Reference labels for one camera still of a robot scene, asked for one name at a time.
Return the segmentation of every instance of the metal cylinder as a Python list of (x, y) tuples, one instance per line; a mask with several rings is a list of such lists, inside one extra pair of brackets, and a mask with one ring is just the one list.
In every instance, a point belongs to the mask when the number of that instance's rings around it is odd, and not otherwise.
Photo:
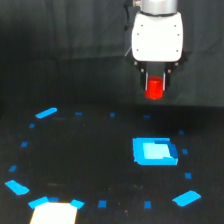
[(153, 15), (177, 13), (178, 0), (141, 0), (141, 11)]

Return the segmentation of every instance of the red block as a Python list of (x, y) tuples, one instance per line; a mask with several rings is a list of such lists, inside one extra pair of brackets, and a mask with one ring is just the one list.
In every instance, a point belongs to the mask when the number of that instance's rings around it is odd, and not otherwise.
[(157, 100), (163, 97), (163, 79), (157, 76), (150, 76), (147, 80), (145, 97)]

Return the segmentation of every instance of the black background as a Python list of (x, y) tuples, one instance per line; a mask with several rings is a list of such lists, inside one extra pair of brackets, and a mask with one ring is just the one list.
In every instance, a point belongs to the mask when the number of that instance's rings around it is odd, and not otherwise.
[[(223, 106), (223, 7), (181, 0), (184, 51), (159, 101), (145, 99), (139, 73), (125, 60), (122, 0), (1, 0), (0, 95), (5, 105), (130, 103)], [(131, 9), (131, 20), (139, 8)], [(161, 76), (163, 63), (150, 63)]]

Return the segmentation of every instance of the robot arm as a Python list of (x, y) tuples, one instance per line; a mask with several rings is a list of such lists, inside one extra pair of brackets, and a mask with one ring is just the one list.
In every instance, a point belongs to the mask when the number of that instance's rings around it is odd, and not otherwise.
[[(171, 73), (187, 61), (183, 51), (183, 25), (177, 12), (178, 0), (126, 0), (124, 8), (132, 30), (134, 65), (141, 73), (141, 85), (147, 90), (147, 63), (165, 62), (163, 91), (170, 85)], [(128, 7), (140, 7), (134, 24), (130, 24)]]

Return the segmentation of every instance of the black table surface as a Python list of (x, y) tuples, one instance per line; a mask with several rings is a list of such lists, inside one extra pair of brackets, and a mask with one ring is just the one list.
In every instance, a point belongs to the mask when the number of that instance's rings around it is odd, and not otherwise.
[[(59, 106), (37, 119), (35, 114), (45, 109), (18, 107), (1, 116), (0, 223), (28, 224), (33, 213), (28, 202), (44, 196), (62, 203), (83, 201), (77, 224), (222, 223), (224, 109), (80, 104)], [(178, 165), (134, 162), (137, 137), (170, 138)], [(21, 147), (24, 141), (27, 147)], [(12, 165), (17, 169), (9, 172)], [(185, 179), (186, 172), (192, 179)], [(6, 187), (9, 180), (30, 191), (17, 196)], [(185, 207), (172, 201), (189, 190), (201, 199)], [(99, 200), (107, 207), (98, 208)], [(151, 209), (144, 208), (145, 201)]]

